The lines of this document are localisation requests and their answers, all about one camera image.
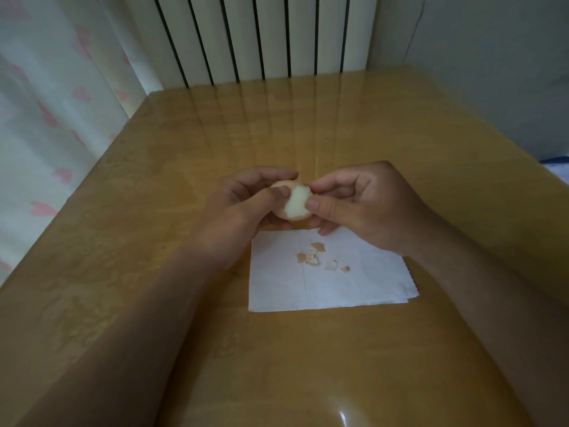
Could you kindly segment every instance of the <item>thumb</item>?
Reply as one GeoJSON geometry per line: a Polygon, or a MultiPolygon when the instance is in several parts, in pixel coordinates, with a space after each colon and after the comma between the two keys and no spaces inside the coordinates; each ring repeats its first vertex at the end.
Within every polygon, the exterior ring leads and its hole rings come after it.
{"type": "Polygon", "coordinates": [[[331,196],[311,196],[304,205],[309,211],[330,222],[350,227],[357,205],[331,196]]]}
{"type": "Polygon", "coordinates": [[[261,220],[273,209],[284,205],[289,197],[290,189],[287,186],[266,187],[252,195],[242,205],[252,217],[261,220]]]}

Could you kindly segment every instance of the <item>white paper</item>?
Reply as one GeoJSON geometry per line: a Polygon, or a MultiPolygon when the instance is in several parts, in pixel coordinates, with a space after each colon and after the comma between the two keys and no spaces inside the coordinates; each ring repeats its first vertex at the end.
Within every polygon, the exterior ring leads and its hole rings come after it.
{"type": "Polygon", "coordinates": [[[418,295],[403,258],[345,228],[326,237],[317,229],[260,232],[252,241],[249,311],[406,303],[418,295]],[[308,252],[311,243],[325,246],[317,254],[320,265],[298,264],[296,254],[308,252]],[[324,270],[331,261],[338,269],[324,270]]]}

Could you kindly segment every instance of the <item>heart-patterned curtain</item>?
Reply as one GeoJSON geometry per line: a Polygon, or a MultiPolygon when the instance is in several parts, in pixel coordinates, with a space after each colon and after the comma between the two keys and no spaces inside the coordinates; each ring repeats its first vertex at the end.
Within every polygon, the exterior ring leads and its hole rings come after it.
{"type": "Polygon", "coordinates": [[[160,89],[121,3],[0,0],[0,285],[160,89]]]}

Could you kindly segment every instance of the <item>egg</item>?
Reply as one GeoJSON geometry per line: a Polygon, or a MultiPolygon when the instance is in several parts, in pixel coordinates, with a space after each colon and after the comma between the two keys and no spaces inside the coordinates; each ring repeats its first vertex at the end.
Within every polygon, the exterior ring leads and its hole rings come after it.
{"type": "Polygon", "coordinates": [[[287,186],[290,189],[290,197],[286,204],[274,210],[274,214],[281,219],[294,221],[309,218],[312,213],[304,207],[304,203],[313,193],[310,187],[292,180],[277,181],[271,187],[287,186]]]}

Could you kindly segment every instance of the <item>wooden surface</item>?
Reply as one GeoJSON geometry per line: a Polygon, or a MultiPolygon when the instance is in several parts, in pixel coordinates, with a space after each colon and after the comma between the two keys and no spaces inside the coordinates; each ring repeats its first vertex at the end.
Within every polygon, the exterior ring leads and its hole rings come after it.
{"type": "MultiPolygon", "coordinates": [[[[569,301],[569,188],[410,68],[155,93],[0,292],[12,425],[151,279],[216,178],[312,180],[391,160],[439,213],[569,301]]],[[[160,425],[528,426],[444,292],[408,305],[249,313],[249,257],[211,286],[160,425]]]]}

